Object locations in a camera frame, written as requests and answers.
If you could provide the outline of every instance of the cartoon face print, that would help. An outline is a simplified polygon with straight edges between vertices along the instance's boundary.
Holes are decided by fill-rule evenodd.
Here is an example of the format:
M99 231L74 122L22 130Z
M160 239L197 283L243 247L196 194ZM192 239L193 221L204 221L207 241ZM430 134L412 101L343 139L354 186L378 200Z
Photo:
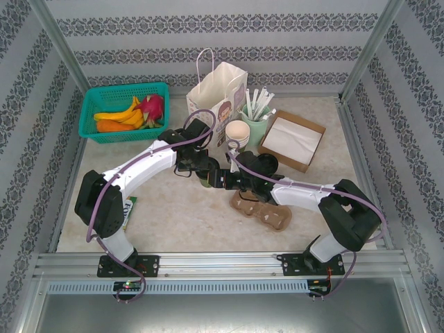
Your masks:
M221 107L219 108L219 111L217 112L217 119L219 121L224 121L230 116L231 113L231 102L226 101L222 103Z

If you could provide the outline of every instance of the small black object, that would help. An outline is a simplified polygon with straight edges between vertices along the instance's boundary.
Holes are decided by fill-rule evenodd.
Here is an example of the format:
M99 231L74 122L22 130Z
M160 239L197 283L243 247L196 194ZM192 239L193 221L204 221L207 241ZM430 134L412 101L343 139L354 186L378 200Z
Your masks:
M345 269L341 255L335 255L330 261L320 263L316 270L307 267L304 261L303 253L284 253L277 256L277 260L282 262L282 271L284 276L325 276L328 275L328 268L331 269L330 275L344 275Z
M279 162L274 155L261 154L257 156L257 159L261 162L262 168L269 176L273 175L278 170Z
M310 292L308 296L310 297L321 297L328 295L332 290L332 281L328 280L307 280L308 289Z
M342 179L334 188L371 203L351 180ZM352 208L346 211L344 207L348 205ZM369 207L338 194L322 198L318 206L333 237L344 248L353 252L361 250L381 224L378 215Z
M145 278L156 278L159 272L158 255L137 255L137 251L125 261L125 264L143 274ZM98 278L137 278L138 275L120 266L107 255L102 255L97 268Z
M157 137L158 140L165 141L168 144L177 144L178 142L184 142L190 139L195 139L198 136L206 133L210 128L207 126L206 123L199 119L194 119L187 128L179 128L177 130L165 130L162 132L159 137ZM205 147L203 146L203 143L205 140L208 139L208 137L204 137L203 139L194 142L193 144L187 145L187 147L191 149L196 150L202 150ZM182 150L183 147L176 147L173 148L175 151Z
M217 162L217 160L213 157L209 157L208 158L208 165L206 169L200 170L200 171L196 171L196 176L198 176L199 179L204 179L207 180L208 179L208 173L210 171L213 170L217 170L220 169L220 165L219 162Z
M255 156L251 151L244 151L238 154L237 161L246 168L274 180L282 179L284 176L275 175L279 162L273 155L261 154ZM248 172L240 169L238 172L230 172L229 169L217 169L210 171L208 183L216 188L240 189L241 191L252 191L257 199L262 203L276 205L271 196L274 183L267 182L259 177L252 176Z
M254 200L254 199L248 199L248 198L245 198L245 197L243 197L242 196L242 194L243 193L245 193L244 191L239 191L239 197L242 199L242 200L244 200L244 201L250 201L250 202L252 202L252 203L258 203L259 202L259 200Z
M305 266L307 266L307 268L312 273L316 273L316 272L321 271L323 269L322 263L310 253L311 246L319 237L320 237L320 235L317 236L317 238L313 239L313 241L311 241L311 243L308 244L307 248L305 249L304 253L302 254Z
M78 192L74 211L89 225L92 211L106 180L94 170L86 173ZM100 238L113 235L123 224L123 201L120 187L111 185L105 192L94 221L94 230Z
M179 164L176 164L176 166L174 167L174 174L179 177L190 178L192 175L192 171L191 170L181 171Z
M114 284L112 285L112 290L113 291L140 291L142 287L142 284L140 282L131 282L131 286L127 286L126 282L123 281L117 281L114 282ZM129 295L122 295L119 294L119 298L125 300L125 298L122 298L122 296L129 296Z

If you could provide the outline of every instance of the yellow banana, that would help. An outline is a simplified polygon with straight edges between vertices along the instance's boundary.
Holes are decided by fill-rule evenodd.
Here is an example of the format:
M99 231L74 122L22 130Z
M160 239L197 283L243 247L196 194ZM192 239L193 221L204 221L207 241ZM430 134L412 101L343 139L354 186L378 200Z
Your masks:
M137 121L137 123L135 123L133 126L134 126L134 128L137 130L137 129L139 129L140 127L142 127L143 124L144 124L144 118L142 117L142 118L139 119L139 120Z
M134 115L129 118L128 120L122 121L121 123L125 123L128 125L134 125L135 123L137 123L140 119L143 119L144 116L142 114L142 111L140 111L140 109L135 110Z
M102 119L108 119L108 120L114 120L114 121L125 121L128 120L129 118L131 118L134 115L134 108L136 106L138 106L139 100L137 99L137 97L133 97L133 103L131 104L131 106L123 111L123 112L102 112L102 113L96 113L94 115L94 120L95 121L99 121Z

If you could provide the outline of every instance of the damask pattern wall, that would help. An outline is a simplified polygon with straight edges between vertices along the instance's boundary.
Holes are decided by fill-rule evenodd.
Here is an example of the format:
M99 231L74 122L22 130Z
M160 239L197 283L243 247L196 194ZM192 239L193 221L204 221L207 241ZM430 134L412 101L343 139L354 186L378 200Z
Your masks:
M248 84L281 93L339 93L386 0L51 0L92 86L197 83L196 56L249 72ZM203 56L203 73L210 66Z
M0 332L48 250L79 144L83 95L25 0L0 3Z
M396 248L444 332L444 1L407 1L349 108Z

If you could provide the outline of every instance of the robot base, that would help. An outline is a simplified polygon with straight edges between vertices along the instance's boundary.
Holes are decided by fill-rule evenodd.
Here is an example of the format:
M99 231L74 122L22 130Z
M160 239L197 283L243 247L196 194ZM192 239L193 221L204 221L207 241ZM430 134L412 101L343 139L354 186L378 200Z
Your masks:
M330 261L319 263L316 271L312 271L304 263L304 253L285 253L277 256L277 260L282 262L284 276L305 276L305 275L344 275L345 269L341 255L335 255Z
M137 255L137 252L135 252L125 261L125 264L142 273L145 278L156 278L159 272L159 260L158 255ZM137 275L120 266L107 255L102 255L99 260L97 277L137 278Z

